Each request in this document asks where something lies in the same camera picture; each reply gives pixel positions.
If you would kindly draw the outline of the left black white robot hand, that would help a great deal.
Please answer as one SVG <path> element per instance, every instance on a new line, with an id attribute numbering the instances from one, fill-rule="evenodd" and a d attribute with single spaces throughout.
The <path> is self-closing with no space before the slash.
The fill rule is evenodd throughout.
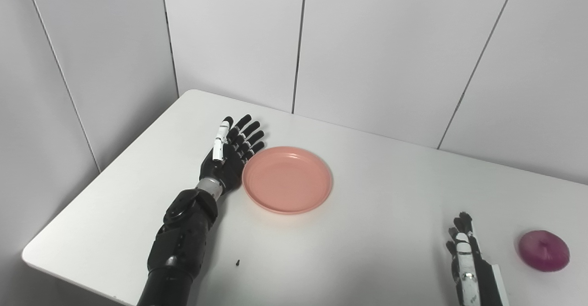
<path id="1" fill-rule="evenodd" d="M 244 166 L 265 147 L 265 133 L 250 114 L 237 122 L 227 116 L 220 124 L 213 147 L 200 166 L 199 179 L 215 180 L 223 195 L 241 185 Z"/>

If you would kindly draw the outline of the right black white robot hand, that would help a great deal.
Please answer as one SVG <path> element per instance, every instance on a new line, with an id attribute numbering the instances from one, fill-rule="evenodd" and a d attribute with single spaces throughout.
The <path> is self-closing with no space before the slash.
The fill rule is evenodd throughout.
<path id="1" fill-rule="evenodd" d="M 508 306 L 508 296 L 498 265 L 481 255 L 473 219 L 460 212 L 448 229 L 446 243 L 452 257 L 451 271 L 460 306 Z"/>

